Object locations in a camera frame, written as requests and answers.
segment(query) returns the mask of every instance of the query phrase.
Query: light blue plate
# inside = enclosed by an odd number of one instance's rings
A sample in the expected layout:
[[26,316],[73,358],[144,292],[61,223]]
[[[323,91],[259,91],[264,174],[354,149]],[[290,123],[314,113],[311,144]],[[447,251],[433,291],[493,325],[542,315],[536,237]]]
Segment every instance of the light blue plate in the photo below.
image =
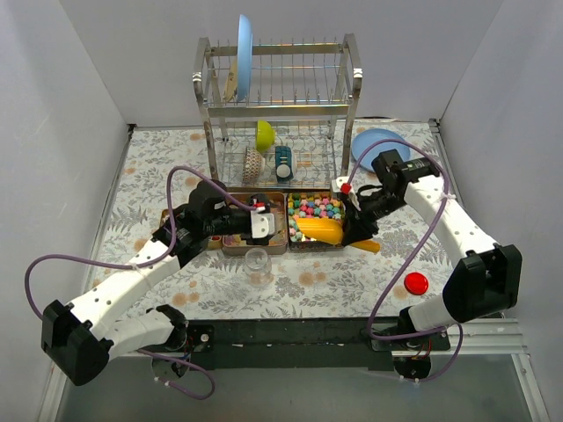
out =
[[252,24],[245,15],[238,19],[237,63],[237,101],[244,101],[250,93],[252,75]]
[[[352,156],[354,160],[357,161],[358,157],[365,151],[370,145],[373,145],[374,142],[382,141],[383,139],[400,139],[404,141],[403,137],[391,130],[387,129],[368,129],[361,132],[357,135],[352,141]],[[398,154],[401,156],[403,161],[408,161],[411,158],[411,150],[406,145],[396,142],[387,142],[382,143],[381,145],[377,145],[374,149],[372,149],[366,156],[363,158],[362,162],[360,163],[360,167],[367,171],[371,171],[372,173],[373,168],[371,167],[371,162],[376,159],[376,157],[385,151],[389,151],[390,149],[396,149]]]

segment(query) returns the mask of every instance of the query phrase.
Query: wire rack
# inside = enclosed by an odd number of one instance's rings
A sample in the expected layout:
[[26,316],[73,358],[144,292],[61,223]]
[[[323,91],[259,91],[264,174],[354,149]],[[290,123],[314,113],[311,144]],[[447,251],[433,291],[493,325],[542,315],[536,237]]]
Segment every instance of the wire rack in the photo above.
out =
[[[207,38],[200,39],[193,81],[211,176],[242,190],[326,189],[339,174],[338,151],[340,174],[347,173],[362,86],[354,35],[347,34],[341,43],[326,39],[290,43],[259,40],[252,48],[251,90],[242,102],[223,95],[236,55],[237,47],[228,41],[212,46]],[[346,117],[346,125],[343,139],[335,140],[339,117]],[[251,185],[242,182],[245,148],[254,148],[258,119],[274,126],[276,145],[287,145],[297,154],[298,169],[292,181],[276,181],[272,149],[265,154],[263,175]],[[218,123],[222,142],[214,138],[212,121]]]

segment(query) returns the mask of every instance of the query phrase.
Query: gray floor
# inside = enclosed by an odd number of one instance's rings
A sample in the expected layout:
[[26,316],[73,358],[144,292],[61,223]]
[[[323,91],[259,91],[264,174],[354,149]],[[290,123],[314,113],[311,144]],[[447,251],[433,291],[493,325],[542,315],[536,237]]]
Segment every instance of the gray floor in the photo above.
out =
[[[433,359],[442,365],[447,356]],[[204,402],[153,381],[150,359],[110,362],[93,382],[64,390],[59,421],[527,421],[530,414],[510,355],[461,356],[446,375],[414,386],[362,368],[239,369],[214,372]],[[207,381],[187,374],[200,392]]]

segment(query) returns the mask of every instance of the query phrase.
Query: yellow scoop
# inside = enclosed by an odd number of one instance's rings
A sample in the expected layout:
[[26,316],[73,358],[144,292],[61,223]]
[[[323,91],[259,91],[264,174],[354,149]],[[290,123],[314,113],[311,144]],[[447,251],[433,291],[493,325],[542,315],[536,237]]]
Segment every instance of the yellow scoop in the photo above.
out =
[[[304,236],[312,237],[327,244],[340,244],[342,237],[344,237],[342,226],[336,220],[328,218],[300,218],[296,222],[299,231]],[[378,253],[380,249],[379,243],[372,240],[362,240],[361,242],[350,244],[350,246],[373,253]]]

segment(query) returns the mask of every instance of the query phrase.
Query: box of colorful balls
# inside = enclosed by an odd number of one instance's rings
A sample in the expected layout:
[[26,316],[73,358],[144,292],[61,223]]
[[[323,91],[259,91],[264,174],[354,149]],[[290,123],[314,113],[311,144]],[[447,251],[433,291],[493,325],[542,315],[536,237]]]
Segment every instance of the box of colorful balls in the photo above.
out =
[[289,248],[292,251],[326,251],[341,249],[341,245],[319,242],[304,236],[297,222],[300,218],[330,218],[342,222],[344,209],[339,200],[331,198],[330,192],[290,193],[288,202]]

